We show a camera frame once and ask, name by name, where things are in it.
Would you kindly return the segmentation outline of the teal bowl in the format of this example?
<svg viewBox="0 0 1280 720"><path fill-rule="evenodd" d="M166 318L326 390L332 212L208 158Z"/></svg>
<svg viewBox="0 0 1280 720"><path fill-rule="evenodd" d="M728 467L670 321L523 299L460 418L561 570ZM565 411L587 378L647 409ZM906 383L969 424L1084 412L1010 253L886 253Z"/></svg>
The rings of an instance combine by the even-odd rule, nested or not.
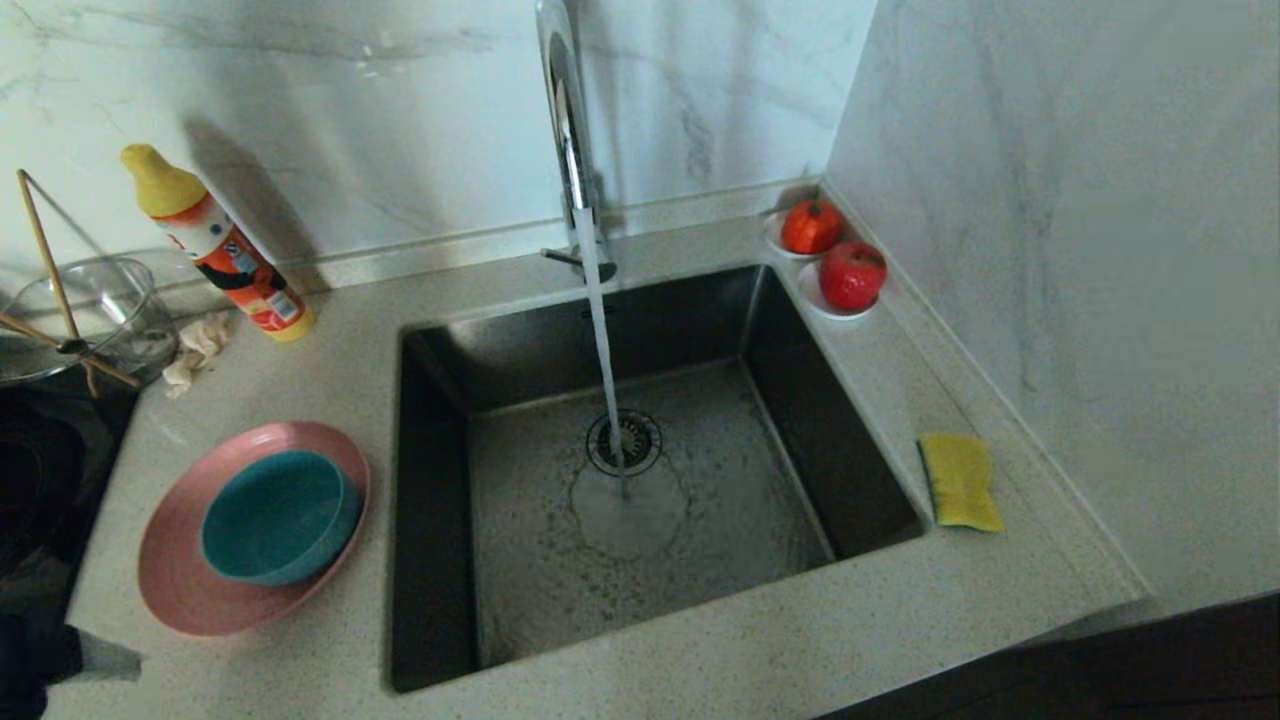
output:
<svg viewBox="0 0 1280 720"><path fill-rule="evenodd" d="M228 580L283 587L337 561L355 534L364 495L338 464L310 450L256 460L232 477L204 515L204 561Z"/></svg>

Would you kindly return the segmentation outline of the golden utensil handle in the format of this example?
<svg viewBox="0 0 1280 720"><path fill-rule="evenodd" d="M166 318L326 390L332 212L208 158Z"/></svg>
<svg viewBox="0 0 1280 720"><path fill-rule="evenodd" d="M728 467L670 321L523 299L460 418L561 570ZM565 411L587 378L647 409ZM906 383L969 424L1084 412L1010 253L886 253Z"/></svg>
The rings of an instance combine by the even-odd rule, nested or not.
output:
<svg viewBox="0 0 1280 720"><path fill-rule="evenodd" d="M17 177L17 182L18 182L19 188L20 188L20 196L23 197L23 202L26 205L26 211L27 211L27 217L29 219L29 224L31 224L31 228L32 228L32 232L33 232L33 237L35 237L35 241L37 243L37 249L38 249L40 256L41 256L42 263L44 263L44 268L45 268L45 270L47 273L47 277L50 279L50 284L51 284L52 292L54 292L55 299L58 301L58 306L60 309L61 318L63 318L64 325L67 328L67 334L68 334L67 341L60 342L58 345L58 347L59 347L59 350L69 348L72 351L79 352L79 351L82 351L84 348L84 345L81 342L82 341L81 333L79 333L78 325L76 323L73 311L70 310L70 305L69 305L68 299L67 299L65 288L64 288L64 284L61 282L60 272L59 272L58 265L55 263L55 259L52 256L52 251L51 251L51 247L50 247L50 243L49 243L49 238L47 238L45 228L44 228L44 223L41 222L41 218L40 218L40 214L38 214L38 209L36 208L36 204L35 204L35 199L33 199L33 195L32 195L32 179L31 179L31 176L29 176L29 173L26 169L18 168L15 170L15 177Z"/></svg>
<svg viewBox="0 0 1280 720"><path fill-rule="evenodd" d="M23 322L17 316L12 316L6 313L0 313L0 323L3 323L5 327L13 331L17 331L18 333L45 342L46 345L54 347L59 354L78 357L83 364L87 364L90 368L101 372L109 377L113 377L116 380L125 383L129 387L138 388L141 386L141 383L133 375L115 368L106 360L101 359L99 352L82 338L58 340L42 331L36 329L29 323Z"/></svg>

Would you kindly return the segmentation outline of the orange detergent bottle yellow cap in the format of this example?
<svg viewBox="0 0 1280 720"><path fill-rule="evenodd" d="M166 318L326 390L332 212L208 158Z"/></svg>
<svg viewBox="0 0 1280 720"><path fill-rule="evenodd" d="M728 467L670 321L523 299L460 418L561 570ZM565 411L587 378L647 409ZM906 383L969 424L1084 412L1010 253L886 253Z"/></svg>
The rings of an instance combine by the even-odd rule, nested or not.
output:
<svg viewBox="0 0 1280 720"><path fill-rule="evenodd" d="M292 342L314 328L312 310L195 173L170 164L148 143L125 146L120 160L134 182L140 210L260 331Z"/></svg>

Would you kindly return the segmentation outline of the chrome kitchen faucet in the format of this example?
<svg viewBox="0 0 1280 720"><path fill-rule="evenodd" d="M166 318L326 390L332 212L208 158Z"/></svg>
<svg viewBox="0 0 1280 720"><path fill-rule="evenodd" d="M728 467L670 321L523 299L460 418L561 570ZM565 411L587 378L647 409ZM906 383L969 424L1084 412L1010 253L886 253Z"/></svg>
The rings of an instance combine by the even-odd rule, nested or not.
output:
<svg viewBox="0 0 1280 720"><path fill-rule="evenodd" d="M596 176L589 138L588 105L582 91L581 63L573 23L573 0L535 0L535 22L550 114L553 145L562 184L561 206L570 246L545 249L541 255L564 263L585 277L579 214L591 213L589 227L602 283L614 279L617 264L598 223L600 210Z"/></svg>

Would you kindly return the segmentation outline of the yellow sponge green backing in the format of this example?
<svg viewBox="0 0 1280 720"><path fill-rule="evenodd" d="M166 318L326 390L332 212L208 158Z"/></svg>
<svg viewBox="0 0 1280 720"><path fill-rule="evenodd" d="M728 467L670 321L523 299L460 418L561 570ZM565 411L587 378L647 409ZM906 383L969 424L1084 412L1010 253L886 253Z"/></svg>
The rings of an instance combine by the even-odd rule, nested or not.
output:
<svg viewBox="0 0 1280 720"><path fill-rule="evenodd" d="M936 521L984 533L1005 532L991 486L995 465L978 436L931 432L916 441L931 484Z"/></svg>

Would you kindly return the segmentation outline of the stainless steel sink basin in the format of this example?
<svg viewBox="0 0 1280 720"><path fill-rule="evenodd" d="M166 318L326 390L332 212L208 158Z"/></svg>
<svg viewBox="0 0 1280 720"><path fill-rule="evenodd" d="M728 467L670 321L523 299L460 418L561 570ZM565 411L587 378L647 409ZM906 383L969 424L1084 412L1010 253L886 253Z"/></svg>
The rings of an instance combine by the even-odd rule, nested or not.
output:
<svg viewBox="0 0 1280 720"><path fill-rule="evenodd" d="M588 300L399 343L390 688L422 691L916 538L908 498L765 265L604 297L634 501L593 466Z"/></svg>

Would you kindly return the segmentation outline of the pink plate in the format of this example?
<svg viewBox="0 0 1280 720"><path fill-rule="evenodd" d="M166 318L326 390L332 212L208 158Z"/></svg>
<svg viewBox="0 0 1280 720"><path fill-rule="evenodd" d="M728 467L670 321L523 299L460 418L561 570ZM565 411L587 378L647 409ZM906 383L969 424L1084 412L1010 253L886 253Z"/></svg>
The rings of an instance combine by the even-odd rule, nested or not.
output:
<svg viewBox="0 0 1280 720"><path fill-rule="evenodd" d="M251 585L219 577L200 550L204 515L225 483L248 464L288 450L323 454L364 495L355 534L337 561L307 580L283 587ZM233 635L293 611L315 596L344 562L371 506L371 471L364 451L344 433L319 421L283 421L234 436L192 464L151 516L140 546L140 591L150 612L175 632Z"/></svg>

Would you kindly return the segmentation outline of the black stove cooktop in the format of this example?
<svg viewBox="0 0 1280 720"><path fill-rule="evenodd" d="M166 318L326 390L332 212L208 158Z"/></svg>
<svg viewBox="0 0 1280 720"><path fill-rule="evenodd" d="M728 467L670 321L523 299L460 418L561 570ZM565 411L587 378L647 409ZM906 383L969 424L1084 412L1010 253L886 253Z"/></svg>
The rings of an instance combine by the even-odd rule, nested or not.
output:
<svg viewBox="0 0 1280 720"><path fill-rule="evenodd" d="M134 404L0 389L0 614L81 630L68 609Z"/></svg>

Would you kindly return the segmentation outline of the crumpled beige tissue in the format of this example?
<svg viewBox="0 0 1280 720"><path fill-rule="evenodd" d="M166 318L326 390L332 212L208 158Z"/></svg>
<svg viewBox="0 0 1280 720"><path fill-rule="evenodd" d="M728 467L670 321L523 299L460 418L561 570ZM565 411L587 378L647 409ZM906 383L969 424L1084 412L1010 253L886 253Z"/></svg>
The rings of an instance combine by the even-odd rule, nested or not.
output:
<svg viewBox="0 0 1280 720"><path fill-rule="evenodd" d="M178 398L188 392L197 374L227 347L229 338L228 311L210 313L182 327L175 356L163 370L166 397Z"/></svg>

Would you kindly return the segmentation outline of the clear glass jug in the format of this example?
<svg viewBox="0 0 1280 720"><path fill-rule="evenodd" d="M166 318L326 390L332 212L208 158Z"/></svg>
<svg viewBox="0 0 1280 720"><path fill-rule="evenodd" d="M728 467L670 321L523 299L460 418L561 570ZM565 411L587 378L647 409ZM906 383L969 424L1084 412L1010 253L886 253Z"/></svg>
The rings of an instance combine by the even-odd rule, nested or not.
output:
<svg viewBox="0 0 1280 720"><path fill-rule="evenodd" d="M178 333L154 287L151 270L132 259L95 259L60 268L81 338L100 357L133 375L133 388L0 323L0 389L58 395L133 395L157 379L178 350ZM67 340L50 279L28 283L0 313Z"/></svg>

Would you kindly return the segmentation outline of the round metal drain strainer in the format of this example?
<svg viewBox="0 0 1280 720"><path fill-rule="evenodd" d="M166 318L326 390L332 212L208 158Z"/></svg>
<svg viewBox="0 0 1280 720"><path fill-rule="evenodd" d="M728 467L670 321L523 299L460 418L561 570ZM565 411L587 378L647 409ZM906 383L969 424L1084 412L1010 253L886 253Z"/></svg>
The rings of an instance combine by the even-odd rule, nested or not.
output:
<svg viewBox="0 0 1280 720"><path fill-rule="evenodd" d="M621 455L613 452L611 418L596 419L586 436L590 462L609 477L637 477L658 460L663 438L657 421L645 413L618 410Z"/></svg>

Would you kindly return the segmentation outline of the running water stream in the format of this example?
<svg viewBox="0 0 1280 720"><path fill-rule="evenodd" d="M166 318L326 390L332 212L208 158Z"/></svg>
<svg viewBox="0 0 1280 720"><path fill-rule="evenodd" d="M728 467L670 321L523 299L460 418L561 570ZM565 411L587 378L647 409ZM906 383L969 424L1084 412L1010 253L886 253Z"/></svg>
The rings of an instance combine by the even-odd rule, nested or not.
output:
<svg viewBox="0 0 1280 720"><path fill-rule="evenodd" d="M591 325L596 346L596 359L602 372L603 389L605 396L605 429L609 441L609 465L614 470L614 479L618 483L618 495L623 505L631 505L634 492L628 478L623 474L625 452L622 450L622 428L620 420L620 407L616 396L614 373L611 361L611 342L607 329L602 251L596 242L595 217L590 208L577 208L572 210L575 232L579 241L580 258L582 260L582 273L588 287L588 302L591 314Z"/></svg>

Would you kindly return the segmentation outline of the small white dish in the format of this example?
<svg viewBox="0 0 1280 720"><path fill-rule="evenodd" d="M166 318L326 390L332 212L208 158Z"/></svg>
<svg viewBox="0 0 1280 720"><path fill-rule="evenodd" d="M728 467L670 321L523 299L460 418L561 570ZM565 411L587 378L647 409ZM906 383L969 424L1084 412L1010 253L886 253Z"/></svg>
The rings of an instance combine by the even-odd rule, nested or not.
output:
<svg viewBox="0 0 1280 720"><path fill-rule="evenodd" d="M786 251L781 246L780 232L781 232L782 224L785 222L786 214L788 211L790 210L777 211L777 213L773 213L773 214L768 215L764 219L764 223L763 223L763 227L762 227L762 237L765 241L765 245L768 247L771 247L772 250L774 250L780 256L786 258L788 260L795 260L795 261L817 260L818 258L820 258L822 255L824 255L826 252L819 254L819 255L796 255L794 252ZM844 233L842 233L841 238L845 234L845 229L846 229L846 224L844 223Z"/></svg>
<svg viewBox="0 0 1280 720"><path fill-rule="evenodd" d="M833 322L855 322L877 313L878 301L861 310L837 307L828 302L820 292L819 269L819 263L809 263L800 269L796 279L799 293L814 314Z"/></svg>

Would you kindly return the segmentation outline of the red tomato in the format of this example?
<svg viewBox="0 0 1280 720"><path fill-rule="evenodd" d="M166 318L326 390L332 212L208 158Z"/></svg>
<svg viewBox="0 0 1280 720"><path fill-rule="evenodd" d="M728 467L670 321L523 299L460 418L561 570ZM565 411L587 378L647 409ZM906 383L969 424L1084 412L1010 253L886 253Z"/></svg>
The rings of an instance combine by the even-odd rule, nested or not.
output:
<svg viewBox="0 0 1280 720"><path fill-rule="evenodd" d="M844 217L822 197L792 206L780 232L781 246L796 255L819 255L831 250L844 233Z"/></svg>

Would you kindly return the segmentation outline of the red apple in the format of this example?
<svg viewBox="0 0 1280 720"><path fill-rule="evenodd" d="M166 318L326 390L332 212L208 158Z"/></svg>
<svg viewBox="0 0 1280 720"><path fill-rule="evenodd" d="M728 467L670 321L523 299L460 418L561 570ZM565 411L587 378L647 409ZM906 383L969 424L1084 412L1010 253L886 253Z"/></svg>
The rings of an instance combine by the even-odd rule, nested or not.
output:
<svg viewBox="0 0 1280 720"><path fill-rule="evenodd" d="M861 313L870 309L887 277L888 265L883 254L864 241L836 243L818 266L822 299L841 311Z"/></svg>

